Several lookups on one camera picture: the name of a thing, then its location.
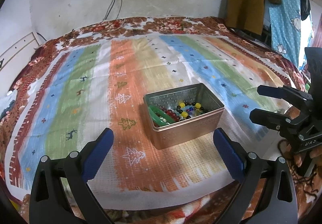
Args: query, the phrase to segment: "blue stripe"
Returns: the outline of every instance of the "blue stripe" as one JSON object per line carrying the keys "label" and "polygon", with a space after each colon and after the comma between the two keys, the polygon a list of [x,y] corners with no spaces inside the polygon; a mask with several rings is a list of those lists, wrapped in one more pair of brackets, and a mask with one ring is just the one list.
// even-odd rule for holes
{"label": "blue stripe", "polygon": [[62,91],[65,87],[65,82],[69,80],[69,76],[74,69],[79,57],[82,55],[84,48],[72,51],[64,64],[61,66],[50,86],[45,90],[45,99],[42,108],[38,111],[38,116],[34,118],[33,126],[28,133],[27,146],[23,153],[19,153],[19,162],[21,171],[27,183],[26,189],[31,189],[33,178],[37,169],[38,162],[45,155],[46,135],[56,116],[59,100],[61,99]]}
{"label": "blue stripe", "polygon": [[254,136],[257,141],[260,141],[266,135],[268,132],[266,127],[253,124],[249,119],[251,110],[255,108],[260,109],[260,106],[216,69],[213,66],[213,61],[204,59],[204,56],[197,50],[186,45],[183,41],[174,36],[162,35],[160,38],[181,53],[192,69],[211,85],[217,92],[217,95],[223,100],[225,108],[230,110],[237,122],[246,125],[250,129],[249,133],[251,135],[249,137]]}

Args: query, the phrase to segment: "yellow bead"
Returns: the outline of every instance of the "yellow bead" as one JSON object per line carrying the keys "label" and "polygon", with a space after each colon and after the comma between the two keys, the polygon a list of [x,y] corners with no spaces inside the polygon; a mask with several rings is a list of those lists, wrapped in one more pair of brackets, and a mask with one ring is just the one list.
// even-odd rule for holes
{"label": "yellow bead", "polygon": [[184,112],[182,112],[182,113],[181,113],[181,116],[183,116],[184,118],[186,118],[186,117],[188,117],[188,116],[189,116],[189,114],[188,114],[187,112],[185,112],[185,111],[184,111]]}

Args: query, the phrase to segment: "green bangle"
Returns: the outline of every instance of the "green bangle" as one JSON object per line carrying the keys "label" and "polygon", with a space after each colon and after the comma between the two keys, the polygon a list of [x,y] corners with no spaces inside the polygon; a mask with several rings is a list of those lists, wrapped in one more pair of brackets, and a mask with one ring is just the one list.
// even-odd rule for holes
{"label": "green bangle", "polygon": [[[175,123],[173,118],[171,118],[167,113],[163,112],[156,106],[149,106],[148,110],[152,120],[160,127],[168,125],[167,122],[170,124]],[[159,118],[157,114],[160,115],[162,118],[165,118],[166,122]]]}

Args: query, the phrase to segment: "rectangular tin container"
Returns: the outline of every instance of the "rectangular tin container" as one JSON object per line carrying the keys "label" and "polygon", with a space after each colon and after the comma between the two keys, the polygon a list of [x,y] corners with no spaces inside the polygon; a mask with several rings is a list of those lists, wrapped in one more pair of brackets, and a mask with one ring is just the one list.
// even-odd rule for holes
{"label": "rectangular tin container", "polygon": [[[203,83],[145,94],[143,100],[149,117],[150,139],[157,149],[168,148],[213,132],[224,111],[223,103]],[[175,110],[183,101],[199,102],[208,112],[159,128],[154,126],[148,112],[149,105]]]}

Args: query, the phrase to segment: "screw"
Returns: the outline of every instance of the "screw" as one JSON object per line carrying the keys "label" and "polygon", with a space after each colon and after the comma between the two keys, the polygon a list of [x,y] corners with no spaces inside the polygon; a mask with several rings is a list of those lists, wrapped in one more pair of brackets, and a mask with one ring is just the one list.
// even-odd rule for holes
{"label": "screw", "polygon": [[46,161],[47,161],[47,159],[48,159],[48,157],[47,157],[47,156],[42,156],[42,157],[41,157],[41,159],[40,159],[40,161],[41,161],[41,162],[46,162]]}
{"label": "screw", "polygon": [[72,152],[69,154],[69,156],[70,156],[71,158],[75,158],[75,157],[77,157],[77,156],[78,156],[78,152],[77,152],[77,151],[72,151]]}
{"label": "screw", "polygon": [[255,159],[257,156],[256,156],[256,154],[254,153],[254,152],[250,152],[249,154],[248,154],[248,156],[251,158],[251,159]]}
{"label": "screw", "polygon": [[280,162],[280,163],[285,163],[285,158],[283,158],[283,157],[279,157],[279,162]]}

